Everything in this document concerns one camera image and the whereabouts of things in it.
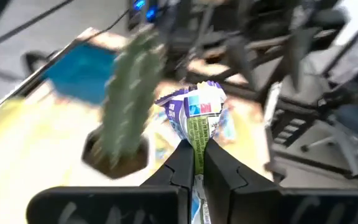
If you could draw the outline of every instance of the green label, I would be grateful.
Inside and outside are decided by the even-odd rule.
[[[204,150],[209,140],[209,125],[207,116],[199,116],[187,119],[187,131],[190,144],[195,150],[195,162],[197,174],[204,173]]]

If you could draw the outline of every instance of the blue light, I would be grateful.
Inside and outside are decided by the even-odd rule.
[[[147,12],[146,12],[146,18],[147,20],[152,20],[154,19],[155,17],[155,9],[149,9]]]
[[[145,5],[145,0],[139,0],[135,2],[135,10],[141,10],[142,7]]]

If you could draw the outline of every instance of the table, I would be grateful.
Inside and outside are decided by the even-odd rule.
[[[96,29],[89,28],[77,39],[85,39],[96,32]],[[125,45],[126,38],[103,33],[90,42],[119,50]],[[189,69],[214,75],[228,68],[194,60],[189,64]],[[39,75],[39,71],[22,85],[36,75]],[[232,82],[245,80],[237,77]],[[156,88],[155,96],[158,98],[182,87],[179,83],[162,81]],[[269,153],[260,105],[233,96],[228,96],[227,101],[235,107],[233,117],[238,124],[238,141],[235,144],[221,142],[220,145],[243,164],[272,180],[272,174],[264,169],[264,164],[269,161]],[[160,108],[155,105],[152,110],[158,111]],[[9,95],[0,102],[0,223],[9,223],[11,220],[25,223],[28,201],[37,192],[49,187],[139,185],[161,166],[180,141],[169,124],[159,124],[160,131],[150,134],[156,145],[153,153],[150,153],[150,165],[127,177],[111,180],[80,159],[85,137],[97,127],[99,120],[98,107],[59,98],[49,81],[43,82],[26,98]],[[160,152],[161,146],[169,149]]]

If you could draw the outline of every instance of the cactus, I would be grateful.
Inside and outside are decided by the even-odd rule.
[[[134,157],[154,101],[165,61],[162,45],[151,26],[145,26],[115,60],[115,72],[107,84],[100,139],[95,158],[109,157],[110,168],[121,157]]]

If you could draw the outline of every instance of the black pot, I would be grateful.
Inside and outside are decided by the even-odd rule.
[[[147,166],[149,158],[149,140],[144,136],[141,136],[137,154],[131,157],[121,156],[119,158],[119,162],[114,167],[111,166],[108,156],[104,156],[98,162],[95,161],[91,150],[98,138],[99,128],[90,132],[86,138],[82,153],[82,160],[98,172],[108,176],[109,178],[117,179],[142,170]]]

